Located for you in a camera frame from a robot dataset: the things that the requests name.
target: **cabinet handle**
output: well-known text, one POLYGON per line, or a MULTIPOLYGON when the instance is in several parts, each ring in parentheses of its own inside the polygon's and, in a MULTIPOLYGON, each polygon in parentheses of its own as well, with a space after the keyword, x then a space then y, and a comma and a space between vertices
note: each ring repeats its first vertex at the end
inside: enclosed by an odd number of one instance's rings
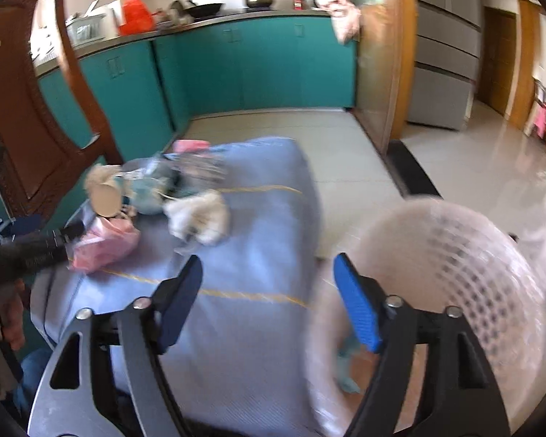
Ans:
POLYGON ((126 71, 123 68, 121 58, 115 58, 115 64, 117 65, 117 68, 118 68, 118 75, 124 75, 126 73, 126 71))
POLYGON ((108 59, 107 68, 109 70, 109 75, 111 75, 111 78, 115 78, 118 76, 118 67, 115 58, 108 59))

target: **teal kitchen cabinet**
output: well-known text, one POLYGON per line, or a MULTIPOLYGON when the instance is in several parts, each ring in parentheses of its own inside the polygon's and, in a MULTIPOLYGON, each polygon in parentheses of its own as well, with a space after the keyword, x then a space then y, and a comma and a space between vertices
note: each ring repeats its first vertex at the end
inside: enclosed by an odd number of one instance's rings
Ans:
POLYGON ((356 42, 342 46, 330 18, 294 18, 297 30, 303 107, 352 107, 356 79, 356 42))
POLYGON ((152 44, 170 118, 175 124, 176 133, 184 135, 188 128, 190 111, 184 91, 185 79, 179 63, 178 39, 176 35, 162 36, 154 39, 152 44))
POLYGON ((243 108, 238 49, 230 24, 176 35, 175 60, 190 116, 243 108))
POLYGON ((151 43, 138 41, 80 61, 125 160, 160 151, 173 135, 151 43))
POLYGON ((85 147, 93 133, 60 70, 56 69, 41 77, 38 86, 62 130, 77 146, 85 147))
POLYGON ((243 109, 303 105, 295 20, 298 18, 259 18, 234 25, 243 109))

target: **refrigerator drawer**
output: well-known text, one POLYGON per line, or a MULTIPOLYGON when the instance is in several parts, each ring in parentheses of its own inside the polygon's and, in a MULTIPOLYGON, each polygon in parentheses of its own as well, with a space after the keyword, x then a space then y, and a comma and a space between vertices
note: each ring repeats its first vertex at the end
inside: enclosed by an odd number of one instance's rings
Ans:
POLYGON ((415 67, 409 122, 460 130, 472 84, 449 75, 415 67))
POLYGON ((461 49, 477 58, 481 51, 482 34, 476 28, 452 15, 420 4, 417 34, 461 49))
POLYGON ((448 70, 471 80, 478 78, 478 58, 421 36, 417 38, 415 61, 448 70))

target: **black door threshold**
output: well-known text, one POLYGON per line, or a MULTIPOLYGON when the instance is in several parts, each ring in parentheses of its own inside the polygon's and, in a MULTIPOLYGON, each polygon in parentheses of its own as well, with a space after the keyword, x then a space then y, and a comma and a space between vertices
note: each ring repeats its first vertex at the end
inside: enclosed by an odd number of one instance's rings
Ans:
POLYGON ((384 161, 403 197, 418 195, 441 197, 404 142, 397 139, 389 142, 384 161))

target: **blue gripper pad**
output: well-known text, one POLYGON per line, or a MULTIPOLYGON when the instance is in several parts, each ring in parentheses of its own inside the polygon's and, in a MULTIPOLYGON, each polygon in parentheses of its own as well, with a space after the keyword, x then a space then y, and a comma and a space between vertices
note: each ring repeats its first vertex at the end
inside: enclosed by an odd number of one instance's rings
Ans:
POLYGON ((360 287, 361 278, 348 257, 342 253, 333 261, 333 278, 342 295, 348 316, 360 343, 372 353, 382 345, 379 329, 379 311, 367 299, 360 287))

